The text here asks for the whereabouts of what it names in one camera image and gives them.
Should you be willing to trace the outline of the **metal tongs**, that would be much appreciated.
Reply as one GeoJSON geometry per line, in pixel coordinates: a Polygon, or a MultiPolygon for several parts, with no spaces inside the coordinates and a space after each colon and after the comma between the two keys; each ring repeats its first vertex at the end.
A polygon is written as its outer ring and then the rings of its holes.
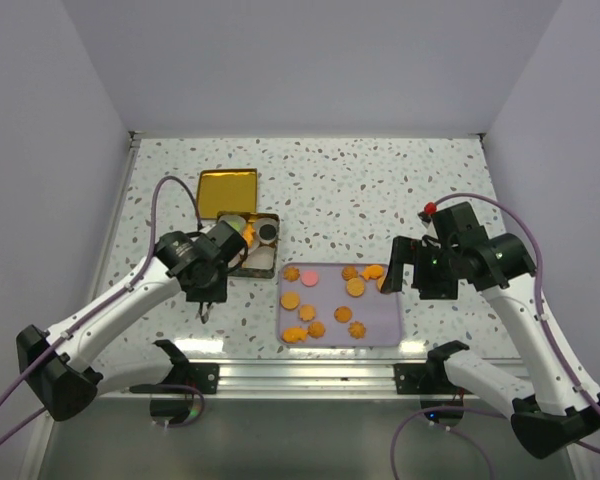
{"type": "Polygon", "coordinates": [[[205,325],[209,321],[210,309],[213,306],[211,302],[200,302],[198,306],[197,317],[205,325]]]}

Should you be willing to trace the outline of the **small orange fish cookie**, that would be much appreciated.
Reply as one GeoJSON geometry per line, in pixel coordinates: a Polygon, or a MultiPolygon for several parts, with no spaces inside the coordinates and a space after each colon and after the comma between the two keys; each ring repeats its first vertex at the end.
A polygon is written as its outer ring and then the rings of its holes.
{"type": "Polygon", "coordinates": [[[255,229],[252,224],[246,225],[246,227],[242,233],[242,236],[243,236],[244,240],[246,241],[247,246],[249,248],[251,248],[255,241],[255,229]]]}

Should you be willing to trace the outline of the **green round cookie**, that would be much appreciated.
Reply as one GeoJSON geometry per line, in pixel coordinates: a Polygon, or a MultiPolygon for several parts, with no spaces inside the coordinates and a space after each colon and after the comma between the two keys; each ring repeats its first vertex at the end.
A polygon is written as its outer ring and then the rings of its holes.
{"type": "Polygon", "coordinates": [[[236,231],[241,231],[244,228],[244,225],[242,222],[238,222],[238,221],[234,221],[232,220],[230,222],[230,225],[232,228],[234,228],[236,231]]]}

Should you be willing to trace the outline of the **gold cookie tin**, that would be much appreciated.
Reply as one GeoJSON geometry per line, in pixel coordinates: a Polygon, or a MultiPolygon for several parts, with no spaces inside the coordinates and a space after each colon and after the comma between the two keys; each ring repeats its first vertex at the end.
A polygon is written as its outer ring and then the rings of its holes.
{"type": "Polygon", "coordinates": [[[247,244],[247,253],[240,253],[229,264],[233,277],[272,279],[276,275],[276,260],[280,240],[280,217],[277,214],[255,212],[220,212],[216,220],[225,221],[240,233],[247,244]]]}

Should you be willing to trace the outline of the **black round cookie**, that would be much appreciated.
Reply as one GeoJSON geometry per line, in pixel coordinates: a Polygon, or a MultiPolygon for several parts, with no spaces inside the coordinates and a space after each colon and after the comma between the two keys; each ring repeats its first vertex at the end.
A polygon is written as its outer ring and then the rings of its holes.
{"type": "Polygon", "coordinates": [[[273,224],[263,224],[258,230],[258,235],[263,243],[271,243],[277,237],[277,227],[273,224]]]}

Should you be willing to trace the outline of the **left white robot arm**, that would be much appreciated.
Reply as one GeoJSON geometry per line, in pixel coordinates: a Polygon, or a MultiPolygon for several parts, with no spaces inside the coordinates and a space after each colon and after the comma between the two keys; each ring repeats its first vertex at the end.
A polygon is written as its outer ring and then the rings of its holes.
{"type": "Polygon", "coordinates": [[[131,325],[178,294],[200,307],[225,302],[228,276],[247,252],[245,239],[224,221],[200,232],[163,235],[140,265],[72,317],[18,334],[26,383],[56,421],[77,416],[115,390],[173,393],[191,387],[188,360],[169,340],[156,341],[153,353],[139,361],[116,367],[93,362],[131,325]]]}

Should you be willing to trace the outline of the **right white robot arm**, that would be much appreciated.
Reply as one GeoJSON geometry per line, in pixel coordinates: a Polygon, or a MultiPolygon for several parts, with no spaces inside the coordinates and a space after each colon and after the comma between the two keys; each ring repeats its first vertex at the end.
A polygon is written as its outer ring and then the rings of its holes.
{"type": "Polygon", "coordinates": [[[543,260],[533,235],[491,237],[479,223],[469,194],[454,205],[428,203],[419,217],[421,238],[392,242],[384,293],[402,289],[403,268],[422,300],[455,300],[465,281],[496,312],[529,378],[523,381],[480,358],[461,341],[427,354],[422,380],[437,392],[453,387],[489,404],[511,424],[523,448],[537,459],[600,430],[600,386],[562,333],[543,294],[543,260]]]}

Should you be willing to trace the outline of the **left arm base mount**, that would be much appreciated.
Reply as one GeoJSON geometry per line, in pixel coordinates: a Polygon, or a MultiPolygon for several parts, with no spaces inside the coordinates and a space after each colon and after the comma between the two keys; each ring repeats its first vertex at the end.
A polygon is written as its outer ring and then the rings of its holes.
{"type": "Polygon", "coordinates": [[[191,362],[170,340],[157,340],[154,344],[168,357],[170,367],[167,375],[157,383],[160,393],[168,391],[167,385],[189,386],[202,394],[216,394],[220,379],[217,363],[191,362]]]}

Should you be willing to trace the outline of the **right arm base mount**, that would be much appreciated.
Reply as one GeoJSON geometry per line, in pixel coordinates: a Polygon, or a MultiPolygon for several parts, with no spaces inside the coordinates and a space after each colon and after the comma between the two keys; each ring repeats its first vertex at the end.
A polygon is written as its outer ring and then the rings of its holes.
{"type": "Polygon", "coordinates": [[[395,363],[393,380],[398,395],[453,394],[458,386],[449,381],[444,363],[469,346],[454,340],[430,350],[424,363],[395,363]]]}

